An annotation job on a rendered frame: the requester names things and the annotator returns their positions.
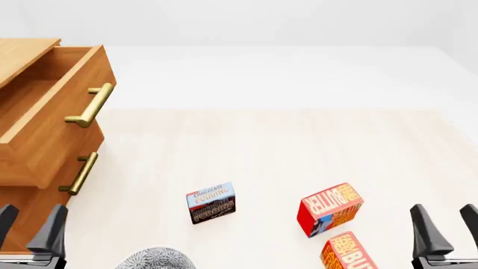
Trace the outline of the chocolate pudding box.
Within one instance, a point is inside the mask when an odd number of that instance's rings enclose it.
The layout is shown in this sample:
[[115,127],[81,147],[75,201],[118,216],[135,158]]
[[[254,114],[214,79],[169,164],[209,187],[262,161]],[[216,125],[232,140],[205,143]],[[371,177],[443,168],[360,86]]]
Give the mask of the chocolate pudding box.
[[236,212],[236,194],[231,182],[186,195],[193,225]]

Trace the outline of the wooden cabinet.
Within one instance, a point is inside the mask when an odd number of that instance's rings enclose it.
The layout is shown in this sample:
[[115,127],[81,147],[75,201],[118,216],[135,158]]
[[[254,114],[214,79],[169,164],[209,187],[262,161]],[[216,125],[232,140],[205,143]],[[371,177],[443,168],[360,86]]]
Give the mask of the wooden cabinet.
[[[15,79],[22,71],[56,46],[62,46],[58,38],[0,38],[0,88]],[[67,192],[60,192],[61,185],[71,185],[82,162],[61,172],[50,186],[36,187],[0,185],[0,208],[14,205],[19,214],[10,228],[2,252],[23,252],[29,241],[42,227],[55,205],[66,205],[70,199]]]

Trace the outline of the grey patterned bowl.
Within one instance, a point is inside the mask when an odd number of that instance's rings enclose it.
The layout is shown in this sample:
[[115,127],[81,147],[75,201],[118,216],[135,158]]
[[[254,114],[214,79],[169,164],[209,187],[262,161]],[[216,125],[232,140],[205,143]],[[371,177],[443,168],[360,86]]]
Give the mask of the grey patterned bowl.
[[196,269],[196,266],[178,250],[153,247],[130,255],[115,269]]

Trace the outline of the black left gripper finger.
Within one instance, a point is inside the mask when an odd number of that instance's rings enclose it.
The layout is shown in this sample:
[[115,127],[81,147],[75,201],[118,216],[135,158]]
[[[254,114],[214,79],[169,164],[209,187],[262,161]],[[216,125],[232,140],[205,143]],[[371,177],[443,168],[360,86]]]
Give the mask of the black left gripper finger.
[[0,247],[3,245],[18,214],[19,210],[14,205],[7,204],[3,208],[0,208]]
[[55,205],[42,228],[27,244],[27,249],[32,253],[66,257],[64,236],[67,215],[68,209],[65,205]]

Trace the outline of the red butter box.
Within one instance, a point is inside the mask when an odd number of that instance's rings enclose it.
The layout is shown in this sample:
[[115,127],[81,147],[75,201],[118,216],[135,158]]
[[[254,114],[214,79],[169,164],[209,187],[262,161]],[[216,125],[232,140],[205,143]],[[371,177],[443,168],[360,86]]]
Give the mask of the red butter box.
[[342,183],[301,199],[297,221],[312,238],[354,219],[363,203],[352,185]]
[[330,238],[320,259],[325,269],[378,269],[353,232]]

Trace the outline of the closed wooden drawer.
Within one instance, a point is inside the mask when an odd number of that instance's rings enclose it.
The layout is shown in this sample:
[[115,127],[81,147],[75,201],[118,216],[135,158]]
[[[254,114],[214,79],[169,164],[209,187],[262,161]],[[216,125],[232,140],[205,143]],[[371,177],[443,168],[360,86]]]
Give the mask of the closed wooden drawer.
[[104,135],[96,120],[85,129],[72,123],[61,123],[52,129],[34,163],[37,188],[50,186],[64,165],[74,163],[78,156],[96,151],[103,140]]

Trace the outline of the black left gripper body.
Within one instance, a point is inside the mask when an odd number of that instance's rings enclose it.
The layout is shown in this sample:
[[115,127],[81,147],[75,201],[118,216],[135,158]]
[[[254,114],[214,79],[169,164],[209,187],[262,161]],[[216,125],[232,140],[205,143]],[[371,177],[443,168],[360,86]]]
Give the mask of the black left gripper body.
[[0,269],[64,269],[66,253],[0,252]]

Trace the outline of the open wooden drawer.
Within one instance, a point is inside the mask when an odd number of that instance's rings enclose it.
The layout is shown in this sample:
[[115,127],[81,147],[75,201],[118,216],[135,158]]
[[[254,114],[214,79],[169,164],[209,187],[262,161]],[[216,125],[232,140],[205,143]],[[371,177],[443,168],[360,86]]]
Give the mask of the open wooden drawer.
[[38,150],[65,116],[80,116],[91,87],[116,79],[103,46],[56,46],[0,88],[0,185],[37,187]]

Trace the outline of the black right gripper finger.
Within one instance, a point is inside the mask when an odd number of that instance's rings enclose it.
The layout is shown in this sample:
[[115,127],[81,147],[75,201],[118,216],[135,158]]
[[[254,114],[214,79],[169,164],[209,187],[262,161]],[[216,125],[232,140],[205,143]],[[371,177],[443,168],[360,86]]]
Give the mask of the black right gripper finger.
[[474,241],[478,241],[478,209],[472,204],[467,204],[459,212]]
[[454,251],[421,204],[410,208],[414,233],[412,257],[444,257]]

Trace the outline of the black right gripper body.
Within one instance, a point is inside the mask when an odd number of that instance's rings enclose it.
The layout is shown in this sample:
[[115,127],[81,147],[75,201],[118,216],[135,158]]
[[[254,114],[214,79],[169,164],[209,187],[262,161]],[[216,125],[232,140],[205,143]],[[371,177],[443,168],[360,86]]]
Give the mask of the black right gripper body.
[[446,259],[438,252],[418,252],[413,254],[414,269],[478,269],[478,259]]

